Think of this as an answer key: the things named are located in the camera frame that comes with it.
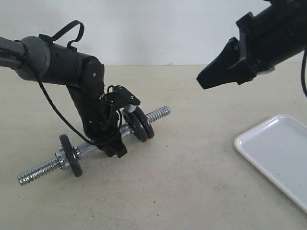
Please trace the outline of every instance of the tabletop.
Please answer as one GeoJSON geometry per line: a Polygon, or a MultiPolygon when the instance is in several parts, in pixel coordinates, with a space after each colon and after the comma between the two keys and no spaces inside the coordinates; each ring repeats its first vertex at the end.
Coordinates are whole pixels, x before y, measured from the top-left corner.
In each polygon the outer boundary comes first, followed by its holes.
{"type": "MultiPolygon", "coordinates": [[[[96,151],[81,177],[57,169],[20,186],[16,177],[54,156],[59,135],[82,144],[53,112],[36,82],[0,70],[0,225],[16,229],[300,230],[306,214],[234,147],[235,138],[276,114],[307,124],[300,65],[288,63],[241,86],[203,90],[204,66],[106,67],[150,112],[168,105],[145,143],[124,137],[118,159],[96,151]]],[[[45,85],[55,105],[82,124],[65,86],[45,85]]]]}

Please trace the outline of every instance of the white plastic tray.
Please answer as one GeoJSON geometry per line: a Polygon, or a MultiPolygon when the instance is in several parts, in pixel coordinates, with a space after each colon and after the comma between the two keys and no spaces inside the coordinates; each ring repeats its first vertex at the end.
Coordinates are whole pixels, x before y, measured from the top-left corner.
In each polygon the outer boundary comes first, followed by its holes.
{"type": "Polygon", "coordinates": [[[235,147],[307,212],[307,126],[276,115],[237,137],[235,147]]]}

